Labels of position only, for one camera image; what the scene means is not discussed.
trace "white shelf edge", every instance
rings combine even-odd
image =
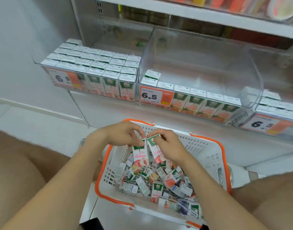
[[[267,33],[287,38],[293,38],[293,25],[270,22],[227,12],[220,12],[206,8],[187,6],[160,0],[97,0],[114,4],[126,5],[140,9],[161,12],[180,17],[197,19],[205,22],[217,23],[246,30]]]

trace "white plastic basket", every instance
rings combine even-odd
[[[140,125],[146,135],[157,128],[170,129],[140,120],[127,120]],[[209,139],[204,136],[197,136],[183,131],[177,131],[175,129],[172,130],[179,136],[180,141],[183,143],[187,151],[201,163],[212,178],[219,184],[221,183],[223,188],[228,193],[231,193],[229,169],[226,163],[224,147],[222,144],[216,140]],[[159,207],[158,204],[151,203],[150,199],[143,197],[140,193],[134,196],[128,193],[119,192],[118,185],[114,182],[114,175],[119,164],[126,162],[130,152],[131,149],[127,146],[109,146],[103,160],[101,172],[95,185],[95,192],[99,197],[120,205],[129,206],[131,210],[136,209],[137,211],[173,221],[178,224],[186,225],[188,227],[200,228],[202,224],[205,224],[203,220],[188,218],[173,210]],[[221,168],[222,177],[224,178],[223,182],[219,181],[219,168]]]

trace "white tile floor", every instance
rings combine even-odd
[[[80,140],[95,131],[95,128],[0,104],[0,130],[71,157],[77,151]],[[233,187],[240,187],[250,181],[248,172],[243,167],[230,166],[234,175]],[[91,184],[80,221],[84,222],[90,217],[98,217],[104,229],[125,230],[138,227],[141,230],[151,230],[154,226],[162,230],[185,229],[185,226],[135,210],[130,211],[124,206],[98,198],[94,192],[94,184]]]

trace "hand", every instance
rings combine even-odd
[[[106,144],[114,146],[144,146],[144,142],[138,139],[134,130],[141,135],[141,138],[146,137],[144,130],[139,125],[130,121],[125,121],[98,129],[94,133],[88,135],[86,142],[104,140]]]
[[[155,137],[154,142],[159,146],[164,157],[181,166],[190,153],[185,149],[178,135],[172,130],[158,128],[149,133],[147,137],[157,134],[160,134],[161,137]]]

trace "person's right hand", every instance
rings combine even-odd
[[[164,157],[181,166],[190,156],[190,153],[185,149],[178,135],[172,130],[158,128],[149,133],[147,137],[157,134],[160,134],[161,137],[155,137],[154,142],[159,146]]]

